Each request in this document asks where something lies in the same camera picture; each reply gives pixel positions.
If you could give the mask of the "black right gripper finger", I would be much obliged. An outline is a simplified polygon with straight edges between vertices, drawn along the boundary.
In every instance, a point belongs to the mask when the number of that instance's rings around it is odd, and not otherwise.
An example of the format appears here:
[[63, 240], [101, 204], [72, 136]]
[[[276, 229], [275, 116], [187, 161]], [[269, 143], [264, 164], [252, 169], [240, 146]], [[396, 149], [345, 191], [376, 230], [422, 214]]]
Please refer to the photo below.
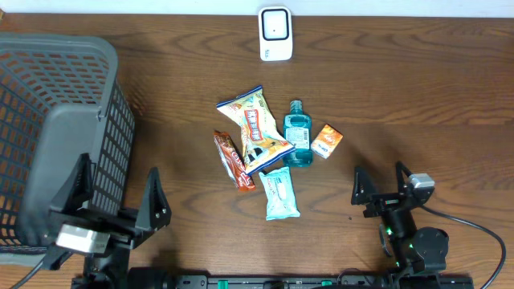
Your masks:
[[377, 188], [371, 176], [365, 169], [356, 166], [354, 169], [354, 183], [351, 197], [351, 204], [365, 205], [373, 201], [373, 196], [377, 194]]
[[412, 172], [401, 161], [396, 162], [395, 171], [398, 183], [398, 192], [400, 194], [410, 194], [411, 188], [409, 177]]

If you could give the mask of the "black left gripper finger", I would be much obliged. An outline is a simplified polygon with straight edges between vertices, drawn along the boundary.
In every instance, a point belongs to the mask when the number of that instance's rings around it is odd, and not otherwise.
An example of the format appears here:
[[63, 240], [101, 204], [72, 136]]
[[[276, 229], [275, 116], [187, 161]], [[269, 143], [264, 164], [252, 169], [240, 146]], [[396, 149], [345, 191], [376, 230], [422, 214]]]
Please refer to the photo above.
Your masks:
[[50, 211], [72, 213], [82, 208], [92, 197], [92, 169], [89, 154], [80, 154], [68, 179], [51, 200]]
[[158, 168], [153, 167], [149, 170], [135, 227], [145, 232], [158, 231], [169, 225], [171, 215], [172, 211], [161, 186]]

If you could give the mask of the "orange small box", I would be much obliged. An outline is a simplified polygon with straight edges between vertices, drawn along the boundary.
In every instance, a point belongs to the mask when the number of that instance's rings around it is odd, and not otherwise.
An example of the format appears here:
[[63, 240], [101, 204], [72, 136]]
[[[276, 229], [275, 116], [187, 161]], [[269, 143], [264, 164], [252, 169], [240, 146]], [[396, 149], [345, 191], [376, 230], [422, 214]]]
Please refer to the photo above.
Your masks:
[[320, 157], [327, 159], [343, 140], [344, 136], [335, 128], [326, 124], [311, 143], [311, 150]]

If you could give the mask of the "blue mouthwash bottle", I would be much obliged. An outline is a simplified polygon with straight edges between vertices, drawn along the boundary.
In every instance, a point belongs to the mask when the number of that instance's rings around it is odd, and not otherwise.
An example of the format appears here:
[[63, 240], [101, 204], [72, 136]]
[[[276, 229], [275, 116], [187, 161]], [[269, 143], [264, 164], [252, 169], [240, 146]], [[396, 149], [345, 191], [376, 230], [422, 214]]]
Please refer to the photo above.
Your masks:
[[308, 167], [312, 164], [311, 151], [312, 119], [304, 113], [301, 100], [290, 103], [290, 112], [284, 117], [284, 138], [295, 147], [286, 155], [284, 164], [289, 167]]

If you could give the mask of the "red brown snack bar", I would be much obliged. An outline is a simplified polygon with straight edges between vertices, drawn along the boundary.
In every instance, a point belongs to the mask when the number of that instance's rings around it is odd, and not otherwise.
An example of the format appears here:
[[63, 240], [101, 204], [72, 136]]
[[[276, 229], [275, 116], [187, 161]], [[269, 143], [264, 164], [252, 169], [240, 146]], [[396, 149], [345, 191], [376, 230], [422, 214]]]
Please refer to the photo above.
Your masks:
[[229, 178], [234, 182], [240, 192], [255, 190], [255, 183], [246, 174], [245, 166], [241, 161], [236, 147], [227, 132], [214, 131], [214, 143]]

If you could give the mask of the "yellow wet wipes bag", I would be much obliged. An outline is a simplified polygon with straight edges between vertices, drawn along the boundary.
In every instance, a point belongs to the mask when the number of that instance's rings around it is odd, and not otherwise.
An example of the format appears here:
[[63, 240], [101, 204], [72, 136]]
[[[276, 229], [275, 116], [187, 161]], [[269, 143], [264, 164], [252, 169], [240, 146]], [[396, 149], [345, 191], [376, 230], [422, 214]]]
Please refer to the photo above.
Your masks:
[[252, 175], [293, 153], [295, 146], [279, 132], [261, 85], [216, 108], [241, 129], [242, 157], [247, 175]]

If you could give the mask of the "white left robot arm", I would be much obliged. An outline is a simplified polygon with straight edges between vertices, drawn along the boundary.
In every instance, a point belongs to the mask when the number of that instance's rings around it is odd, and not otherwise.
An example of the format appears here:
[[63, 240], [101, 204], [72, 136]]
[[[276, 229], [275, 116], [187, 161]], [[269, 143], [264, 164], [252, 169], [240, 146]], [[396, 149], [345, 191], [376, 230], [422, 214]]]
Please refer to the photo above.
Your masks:
[[137, 210], [121, 208], [111, 215], [85, 208], [92, 198], [92, 162], [83, 153], [49, 206], [50, 246], [41, 267], [58, 270], [73, 254], [82, 254], [84, 271], [71, 281], [73, 288], [173, 288], [163, 270], [128, 265], [131, 250], [170, 223], [158, 169], [150, 169]]

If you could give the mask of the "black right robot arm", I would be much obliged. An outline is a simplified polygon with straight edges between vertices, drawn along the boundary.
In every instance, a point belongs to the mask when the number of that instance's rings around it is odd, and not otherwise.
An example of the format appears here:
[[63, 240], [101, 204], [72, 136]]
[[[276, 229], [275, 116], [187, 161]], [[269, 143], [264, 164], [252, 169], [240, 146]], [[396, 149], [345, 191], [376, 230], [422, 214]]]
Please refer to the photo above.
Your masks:
[[365, 218], [381, 218], [401, 269], [415, 275], [443, 271], [447, 268], [448, 234], [434, 227], [418, 228], [412, 215], [412, 210], [429, 201], [435, 182], [426, 173], [412, 173], [400, 161], [395, 171], [398, 191], [380, 193], [368, 172], [357, 166], [351, 204], [364, 206]]

